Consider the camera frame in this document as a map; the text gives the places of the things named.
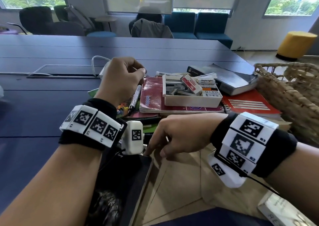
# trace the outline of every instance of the woven basket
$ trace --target woven basket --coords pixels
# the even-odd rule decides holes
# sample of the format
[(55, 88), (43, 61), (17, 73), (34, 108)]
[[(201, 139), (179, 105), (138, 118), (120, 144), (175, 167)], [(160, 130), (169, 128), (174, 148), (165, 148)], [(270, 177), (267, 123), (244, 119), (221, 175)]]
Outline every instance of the woven basket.
[[(274, 73), (287, 67), (283, 75)], [(310, 63), (256, 63), (257, 90), (283, 118), (292, 122), (293, 133), (308, 143), (319, 144), (319, 68)]]

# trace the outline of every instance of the white cable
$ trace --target white cable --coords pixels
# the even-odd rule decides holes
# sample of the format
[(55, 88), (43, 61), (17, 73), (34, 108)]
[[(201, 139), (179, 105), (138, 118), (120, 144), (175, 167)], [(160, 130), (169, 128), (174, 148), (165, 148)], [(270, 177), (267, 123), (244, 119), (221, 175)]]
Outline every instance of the white cable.
[(110, 61), (111, 59), (108, 59), (107, 57), (103, 57), (103, 56), (94, 56), (94, 57), (92, 57), (91, 65), (92, 65), (93, 75), (94, 75), (94, 76), (97, 76), (97, 75), (95, 74), (95, 69), (94, 69), (94, 59), (95, 59), (95, 58), (102, 58), (102, 59), (105, 59), (105, 60), (108, 60), (108, 61)]
[(37, 73), (37, 72), (0, 72), (0, 74), (6, 74), (6, 75), (44, 75), (44, 76), (53, 76), (52, 74)]

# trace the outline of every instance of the blue table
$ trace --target blue table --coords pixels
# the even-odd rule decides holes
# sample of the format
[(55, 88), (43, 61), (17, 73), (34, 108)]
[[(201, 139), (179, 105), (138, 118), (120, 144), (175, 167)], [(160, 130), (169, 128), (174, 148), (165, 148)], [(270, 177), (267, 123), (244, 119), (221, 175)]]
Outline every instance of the blue table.
[[(185, 72), (189, 65), (216, 63), (249, 72), (253, 67), (215, 40), (95, 38), (1, 35), (0, 72), (92, 74), (94, 55), (133, 56), (149, 75)], [(97, 59), (100, 71), (105, 60)], [(0, 75), (0, 213), (26, 186), (57, 148), (58, 127), (70, 110), (86, 101), (99, 79), (26, 78)]]

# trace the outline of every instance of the window frame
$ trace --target window frame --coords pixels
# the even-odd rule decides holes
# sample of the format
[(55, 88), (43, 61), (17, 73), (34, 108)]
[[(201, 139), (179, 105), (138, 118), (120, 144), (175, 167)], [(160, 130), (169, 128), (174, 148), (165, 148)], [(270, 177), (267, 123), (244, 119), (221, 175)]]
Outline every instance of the window frame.
[(265, 11), (263, 13), (262, 19), (289, 19), (289, 18), (296, 18), (296, 17), (312, 17), (314, 14), (317, 13), (319, 5), (315, 9), (312, 15), (266, 15), (267, 9), (270, 5), (271, 0), (268, 1)]
[[(64, 2), (65, 2), (66, 5), (69, 5), (68, 0), (64, 0)], [(5, 7), (3, 1), (0, 0), (0, 11), (8, 11), (8, 12), (13, 11), (13, 12), (15, 12), (15, 11), (20, 11), (22, 9), (23, 8), (12, 8), (12, 9), (9, 8), (8, 9), (8, 8)]]
[[(239, 3), (239, 0), (234, 0), (233, 7), (229, 12), (228, 18), (231, 18), (233, 12), (237, 9), (238, 3)], [(112, 12), (112, 11), (108, 11), (107, 0), (103, 0), (103, 4), (104, 4), (105, 13), (108, 15), (136, 16), (136, 14), (138, 14), (138, 12), (124, 12), (124, 11), (123, 12)], [(173, 12), (173, 9), (174, 9), (174, 0), (172, 0), (172, 11), (171, 12)]]

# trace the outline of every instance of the book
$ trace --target book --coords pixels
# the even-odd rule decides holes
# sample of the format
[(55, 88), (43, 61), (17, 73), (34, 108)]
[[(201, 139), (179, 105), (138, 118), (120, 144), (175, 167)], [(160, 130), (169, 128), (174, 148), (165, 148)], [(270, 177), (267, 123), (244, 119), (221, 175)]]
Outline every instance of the book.
[(248, 75), (229, 71), (216, 64), (205, 67), (188, 66), (187, 72), (192, 76), (216, 73), (216, 85), (220, 91), (228, 95), (237, 95), (254, 89), (257, 86), (257, 75)]
[(275, 226), (316, 226), (290, 202), (270, 191), (263, 197), (257, 208)]
[[(98, 91), (98, 88), (91, 90), (91, 91), (88, 91), (88, 94), (93, 98), (96, 95), (97, 91)], [(117, 109), (117, 114), (116, 114), (117, 118), (125, 117), (125, 119), (139, 119), (139, 118), (149, 118), (149, 117), (157, 117), (158, 116), (158, 114), (154, 114), (154, 113), (140, 112), (139, 111), (140, 99), (138, 99), (138, 101), (136, 103), (135, 111), (133, 111), (130, 116), (127, 116), (129, 113), (129, 106), (130, 106), (130, 103), (132, 101), (132, 98), (133, 98), (133, 95), (129, 100), (118, 105), (118, 107), (116, 108)]]
[(249, 112), (272, 118), (280, 118), (281, 114), (256, 89), (235, 96), (224, 95), (222, 103), (225, 105), (226, 112)]
[(166, 106), (163, 97), (163, 79), (161, 77), (147, 77), (142, 85), (140, 112), (142, 113), (161, 113), (169, 114), (187, 114), (187, 113), (223, 113), (223, 106), (217, 108), (203, 107), (178, 107)]

